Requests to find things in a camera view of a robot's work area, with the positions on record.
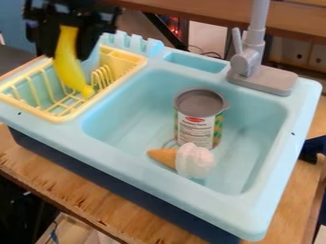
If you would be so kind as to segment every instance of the can lid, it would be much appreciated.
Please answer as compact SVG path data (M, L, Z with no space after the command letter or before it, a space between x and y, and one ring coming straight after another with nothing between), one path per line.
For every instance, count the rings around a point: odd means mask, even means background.
M206 89L184 91L176 96L174 105L185 115L195 117L212 116L229 108L221 95Z

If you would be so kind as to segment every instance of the toy ice cream cone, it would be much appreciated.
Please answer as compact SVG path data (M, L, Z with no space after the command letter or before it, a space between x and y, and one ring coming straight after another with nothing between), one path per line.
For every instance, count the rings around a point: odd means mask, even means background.
M203 178L215 166L214 155L207 149L186 143L179 149L157 149L148 156L185 177Z
M157 149L149 150L147 155L153 160L160 162L175 170L175 158L178 149Z

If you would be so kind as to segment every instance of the faucet handle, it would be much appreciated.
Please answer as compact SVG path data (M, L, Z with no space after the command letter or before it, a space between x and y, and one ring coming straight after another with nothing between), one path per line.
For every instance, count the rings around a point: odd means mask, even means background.
M243 52L243 50L242 50L242 39L241 39L241 34L240 34L239 28L232 29L232 38L234 41L235 54L241 54Z

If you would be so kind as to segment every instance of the light blue sink basin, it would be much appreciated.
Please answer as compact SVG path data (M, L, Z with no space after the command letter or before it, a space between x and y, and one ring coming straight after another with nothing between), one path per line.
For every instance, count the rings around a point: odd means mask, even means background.
M110 38L106 44L132 49ZM52 124L4 102L0 119L227 232L263 238L311 124L320 85L298 78L293 93L279 97L227 82L228 62L160 45L150 51L146 67L70 122ZM217 166L207 180L183 178L146 155L173 139L173 97L198 87L222 93L231 104L221 144L213 150Z

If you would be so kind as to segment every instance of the wall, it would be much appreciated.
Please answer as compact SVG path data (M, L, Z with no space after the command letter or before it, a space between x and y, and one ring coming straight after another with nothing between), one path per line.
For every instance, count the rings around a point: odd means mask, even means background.
M25 37L25 23L22 18L23 0L0 0L0 31L6 45L34 52L34 45Z

